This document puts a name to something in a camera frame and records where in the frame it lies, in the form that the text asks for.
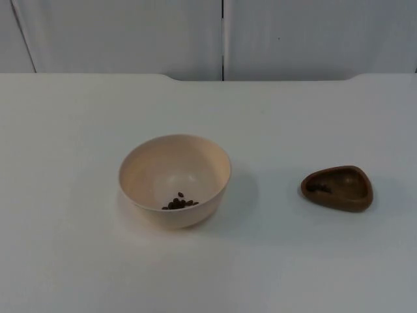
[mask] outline cream bowl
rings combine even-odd
[[[123,194],[151,222],[184,228],[214,213],[231,176],[227,153],[198,136],[169,135],[136,147],[123,161],[119,183]],[[178,193],[199,202],[183,209],[162,209]]]

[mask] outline white wall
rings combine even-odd
[[[0,0],[0,72],[33,72],[25,42],[8,0]]]
[[[222,77],[221,0],[13,0],[38,72]]]
[[[416,0],[224,0],[226,80],[414,72]]]

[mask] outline bowl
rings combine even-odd
[[[147,220],[164,228],[184,228],[217,210],[230,176],[230,159],[219,145],[180,134],[136,147],[120,167],[119,183]],[[184,200],[199,204],[166,209],[169,202],[180,198],[179,192]]]
[[[301,183],[310,201],[342,211],[362,212],[372,203],[371,181],[356,166],[339,166],[317,171]]]

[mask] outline wooden dish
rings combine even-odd
[[[301,183],[301,191],[316,204],[349,212],[362,212],[373,200],[371,182],[356,166],[339,166],[312,173]]]

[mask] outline triangular dish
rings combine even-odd
[[[349,212],[362,212],[373,200],[371,182],[356,166],[339,166],[312,173],[301,183],[301,191],[316,204]]]

